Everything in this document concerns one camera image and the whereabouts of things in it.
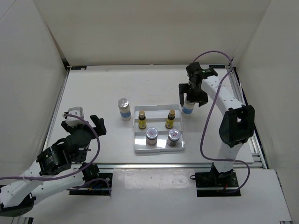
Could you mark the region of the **tall jar blue label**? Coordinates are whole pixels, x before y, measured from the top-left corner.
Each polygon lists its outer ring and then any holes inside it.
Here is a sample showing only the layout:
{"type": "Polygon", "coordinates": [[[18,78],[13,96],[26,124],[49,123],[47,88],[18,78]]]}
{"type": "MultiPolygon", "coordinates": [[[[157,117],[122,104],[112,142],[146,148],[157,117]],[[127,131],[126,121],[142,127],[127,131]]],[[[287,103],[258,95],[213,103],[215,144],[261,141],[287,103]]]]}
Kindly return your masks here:
{"type": "Polygon", "coordinates": [[[131,111],[129,101],[126,98],[121,98],[118,100],[118,108],[122,120],[129,121],[131,119],[131,111]]]}
{"type": "Polygon", "coordinates": [[[182,111],[181,111],[181,115],[183,117],[190,117],[194,110],[194,106],[195,106],[194,102],[190,102],[187,100],[187,98],[185,98],[185,101],[184,101],[184,104],[182,107],[182,111]]]}

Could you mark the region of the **small yellow bottle front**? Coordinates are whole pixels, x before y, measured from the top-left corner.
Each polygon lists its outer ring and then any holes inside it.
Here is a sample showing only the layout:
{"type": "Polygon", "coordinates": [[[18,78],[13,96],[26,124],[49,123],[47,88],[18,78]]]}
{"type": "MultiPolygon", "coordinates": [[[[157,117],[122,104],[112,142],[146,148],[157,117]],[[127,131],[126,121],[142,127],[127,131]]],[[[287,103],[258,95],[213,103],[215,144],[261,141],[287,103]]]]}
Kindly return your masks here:
{"type": "Polygon", "coordinates": [[[167,116],[165,127],[168,128],[168,129],[172,129],[173,125],[174,125],[174,119],[175,119],[175,111],[174,110],[170,110],[169,114],[167,116]]]}

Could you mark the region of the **small yellow bottle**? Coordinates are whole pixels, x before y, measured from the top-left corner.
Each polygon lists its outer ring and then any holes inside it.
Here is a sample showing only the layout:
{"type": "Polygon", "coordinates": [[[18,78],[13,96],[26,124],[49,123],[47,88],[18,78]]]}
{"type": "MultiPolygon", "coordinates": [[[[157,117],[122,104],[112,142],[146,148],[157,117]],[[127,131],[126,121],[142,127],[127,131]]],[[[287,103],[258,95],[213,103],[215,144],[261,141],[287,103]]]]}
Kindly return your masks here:
{"type": "Polygon", "coordinates": [[[172,129],[173,125],[174,125],[174,119],[175,119],[175,111],[174,110],[170,110],[169,114],[167,116],[165,127],[168,128],[168,129],[172,129]]]}
{"type": "Polygon", "coordinates": [[[146,116],[145,116],[145,111],[144,110],[139,111],[138,127],[140,129],[145,129],[146,128],[146,116]]]}

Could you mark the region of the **spice jar white lid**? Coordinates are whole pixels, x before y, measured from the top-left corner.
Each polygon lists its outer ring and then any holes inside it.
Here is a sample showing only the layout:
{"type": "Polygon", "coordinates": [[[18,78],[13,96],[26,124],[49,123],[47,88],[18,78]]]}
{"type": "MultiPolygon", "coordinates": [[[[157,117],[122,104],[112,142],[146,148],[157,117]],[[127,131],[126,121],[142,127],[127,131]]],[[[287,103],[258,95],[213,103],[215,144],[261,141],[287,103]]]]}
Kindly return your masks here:
{"type": "Polygon", "coordinates": [[[181,133],[179,130],[177,129],[171,129],[169,132],[168,132],[168,139],[167,139],[167,144],[170,146],[170,147],[174,147],[177,145],[179,139],[181,137],[181,133]]]}
{"type": "Polygon", "coordinates": [[[150,127],[146,131],[146,143],[148,145],[155,145],[157,143],[158,130],[154,127],[150,127]]]}

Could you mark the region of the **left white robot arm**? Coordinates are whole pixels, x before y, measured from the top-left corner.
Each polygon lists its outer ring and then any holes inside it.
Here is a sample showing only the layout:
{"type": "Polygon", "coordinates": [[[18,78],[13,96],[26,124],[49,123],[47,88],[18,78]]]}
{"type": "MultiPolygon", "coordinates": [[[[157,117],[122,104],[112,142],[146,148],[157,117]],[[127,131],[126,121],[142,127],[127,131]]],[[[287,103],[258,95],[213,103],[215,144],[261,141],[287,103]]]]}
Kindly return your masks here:
{"type": "Polygon", "coordinates": [[[11,176],[12,183],[0,187],[0,215],[18,217],[31,211],[45,198],[64,190],[76,191],[92,188],[98,182],[108,181],[100,177],[93,161],[86,163],[92,140],[106,135],[103,118],[90,116],[95,126],[78,115],[65,113],[61,123],[68,136],[57,140],[42,151],[33,164],[20,176],[11,176]]]}

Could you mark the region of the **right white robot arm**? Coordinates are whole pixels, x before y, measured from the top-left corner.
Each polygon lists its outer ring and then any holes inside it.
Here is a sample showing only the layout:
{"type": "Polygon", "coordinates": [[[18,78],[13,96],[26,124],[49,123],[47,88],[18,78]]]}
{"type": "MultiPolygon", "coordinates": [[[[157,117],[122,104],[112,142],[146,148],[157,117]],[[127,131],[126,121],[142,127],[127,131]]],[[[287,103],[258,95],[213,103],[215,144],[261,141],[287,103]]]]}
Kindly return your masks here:
{"type": "Polygon", "coordinates": [[[179,101],[182,110],[187,104],[203,106],[209,99],[218,107],[223,118],[219,128],[221,147],[212,159],[210,182],[223,185],[233,173],[233,163],[241,146],[254,133],[255,109],[237,100],[222,84],[213,68],[203,69],[198,62],[186,67],[189,78],[186,84],[179,84],[179,101]]]}

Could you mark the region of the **white divided organizer tray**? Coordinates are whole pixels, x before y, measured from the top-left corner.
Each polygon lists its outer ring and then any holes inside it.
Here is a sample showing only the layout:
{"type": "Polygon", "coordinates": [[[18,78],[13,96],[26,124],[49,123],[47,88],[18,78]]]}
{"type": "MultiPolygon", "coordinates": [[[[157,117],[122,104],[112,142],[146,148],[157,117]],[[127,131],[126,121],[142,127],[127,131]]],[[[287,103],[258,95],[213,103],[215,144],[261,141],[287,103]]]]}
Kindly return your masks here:
{"type": "Polygon", "coordinates": [[[183,120],[180,114],[179,105],[140,105],[134,108],[134,149],[136,153],[174,153],[183,151],[185,148],[183,120]],[[139,111],[144,110],[146,116],[146,128],[138,127],[139,111]],[[166,118],[170,110],[175,111],[175,119],[173,129],[177,129],[181,133],[181,137],[176,146],[170,147],[167,144],[168,132],[170,129],[165,127],[166,118]],[[148,128],[154,127],[158,130],[157,143],[148,145],[146,143],[146,131],[148,128]]]}

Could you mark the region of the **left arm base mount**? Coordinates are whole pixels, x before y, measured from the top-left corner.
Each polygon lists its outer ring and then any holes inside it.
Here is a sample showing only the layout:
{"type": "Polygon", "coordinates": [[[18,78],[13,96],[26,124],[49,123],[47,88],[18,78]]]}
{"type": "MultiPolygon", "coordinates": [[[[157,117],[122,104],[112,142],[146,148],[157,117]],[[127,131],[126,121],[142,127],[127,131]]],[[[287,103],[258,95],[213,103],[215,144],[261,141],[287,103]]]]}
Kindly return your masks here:
{"type": "Polygon", "coordinates": [[[72,196],[110,196],[112,193],[113,173],[102,172],[96,164],[82,170],[84,183],[69,190],[72,196]]]}

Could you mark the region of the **left aluminium rail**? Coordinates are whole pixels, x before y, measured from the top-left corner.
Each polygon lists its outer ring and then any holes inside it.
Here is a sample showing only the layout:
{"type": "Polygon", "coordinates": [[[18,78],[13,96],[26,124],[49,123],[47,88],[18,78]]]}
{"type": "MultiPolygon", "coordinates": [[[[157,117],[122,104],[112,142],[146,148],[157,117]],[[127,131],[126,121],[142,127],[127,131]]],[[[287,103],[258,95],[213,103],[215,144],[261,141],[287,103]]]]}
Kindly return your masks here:
{"type": "Polygon", "coordinates": [[[59,95],[58,95],[58,98],[57,98],[56,103],[55,103],[54,111],[53,111],[53,113],[50,117],[50,124],[49,124],[49,127],[47,129],[46,137],[44,139],[42,148],[38,151],[37,155],[41,154],[46,149],[46,147],[47,147],[47,145],[50,141],[52,131],[53,131],[53,127],[54,127],[54,124],[55,124],[55,121],[56,121],[56,118],[57,118],[58,110],[59,110],[61,100],[62,100],[62,97],[63,97],[63,93],[64,93],[64,90],[65,90],[65,86],[66,86],[66,83],[67,83],[67,80],[68,80],[69,73],[70,73],[70,66],[67,67],[67,70],[66,70],[66,73],[65,73],[65,76],[64,76],[64,80],[63,80],[63,83],[61,85],[59,95]]]}

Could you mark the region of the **aluminium rail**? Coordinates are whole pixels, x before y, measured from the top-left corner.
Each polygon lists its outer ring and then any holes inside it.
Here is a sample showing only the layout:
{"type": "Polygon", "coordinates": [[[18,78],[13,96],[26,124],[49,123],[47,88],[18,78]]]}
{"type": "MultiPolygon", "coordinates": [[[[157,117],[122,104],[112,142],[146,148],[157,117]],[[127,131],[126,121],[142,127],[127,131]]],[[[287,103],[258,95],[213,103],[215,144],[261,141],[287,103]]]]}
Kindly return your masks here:
{"type": "Polygon", "coordinates": [[[210,168],[211,163],[100,163],[94,162],[102,169],[114,168],[210,168]]]}
{"type": "Polygon", "coordinates": [[[58,110],[59,110],[61,100],[62,100],[62,97],[63,97],[63,93],[64,93],[64,90],[65,90],[65,86],[66,86],[66,83],[67,83],[67,80],[68,80],[69,73],[70,73],[70,66],[67,67],[67,70],[66,70],[66,73],[65,73],[65,76],[64,76],[64,80],[63,80],[63,83],[61,85],[59,95],[58,95],[58,98],[57,98],[56,103],[55,103],[54,111],[53,111],[53,113],[50,117],[50,124],[49,124],[49,127],[47,129],[46,137],[44,139],[42,148],[38,151],[37,155],[41,154],[46,149],[46,147],[47,147],[47,145],[50,141],[52,131],[53,131],[53,127],[54,127],[54,124],[55,124],[55,121],[56,121],[56,118],[57,118],[58,110]]]}
{"type": "Polygon", "coordinates": [[[254,124],[255,109],[246,100],[241,80],[235,67],[232,68],[228,77],[236,99],[242,104],[241,108],[237,109],[236,112],[231,112],[232,116],[241,119],[234,122],[237,128],[241,130],[241,134],[235,134],[234,136],[244,137],[250,149],[253,150],[253,158],[257,158],[257,161],[261,163],[261,167],[267,169],[268,165],[263,154],[263,147],[259,140],[256,125],[254,124]]]}

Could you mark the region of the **front aluminium rail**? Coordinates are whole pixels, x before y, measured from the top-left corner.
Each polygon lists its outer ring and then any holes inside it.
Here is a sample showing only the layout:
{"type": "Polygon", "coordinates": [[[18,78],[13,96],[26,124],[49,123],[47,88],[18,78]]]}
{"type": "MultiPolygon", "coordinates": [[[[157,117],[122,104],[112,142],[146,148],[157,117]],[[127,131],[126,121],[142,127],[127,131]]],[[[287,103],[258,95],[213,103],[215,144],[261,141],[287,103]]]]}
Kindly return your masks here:
{"type": "Polygon", "coordinates": [[[211,163],[100,163],[94,162],[102,169],[114,168],[210,168],[211,163]]]}

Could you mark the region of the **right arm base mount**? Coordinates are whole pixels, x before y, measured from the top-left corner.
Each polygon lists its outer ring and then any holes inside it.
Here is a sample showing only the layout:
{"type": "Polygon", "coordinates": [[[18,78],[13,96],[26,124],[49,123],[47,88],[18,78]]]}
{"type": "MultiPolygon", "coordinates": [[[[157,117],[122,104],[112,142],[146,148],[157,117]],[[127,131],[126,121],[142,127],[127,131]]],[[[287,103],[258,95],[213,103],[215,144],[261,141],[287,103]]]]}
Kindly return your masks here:
{"type": "Polygon", "coordinates": [[[236,177],[233,173],[224,180],[215,181],[209,172],[197,172],[190,176],[195,181],[197,197],[238,197],[241,196],[236,177]]]}

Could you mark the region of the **right aluminium rail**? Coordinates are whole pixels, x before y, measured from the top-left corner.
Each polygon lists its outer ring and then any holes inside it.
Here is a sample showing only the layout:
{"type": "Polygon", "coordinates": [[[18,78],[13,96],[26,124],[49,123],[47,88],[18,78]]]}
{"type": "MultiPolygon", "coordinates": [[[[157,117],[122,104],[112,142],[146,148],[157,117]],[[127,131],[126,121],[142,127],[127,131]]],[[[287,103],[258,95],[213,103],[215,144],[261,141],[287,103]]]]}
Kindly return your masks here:
{"type": "Polygon", "coordinates": [[[236,112],[231,112],[232,116],[241,119],[234,122],[237,128],[241,130],[241,134],[235,134],[234,136],[244,137],[250,149],[253,150],[253,158],[257,158],[257,161],[261,163],[261,167],[267,169],[268,165],[263,154],[263,147],[259,140],[256,125],[254,124],[255,109],[246,100],[241,80],[235,67],[232,68],[228,77],[236,99],[242,104],[241,108],[237,109],[236,112]]]}

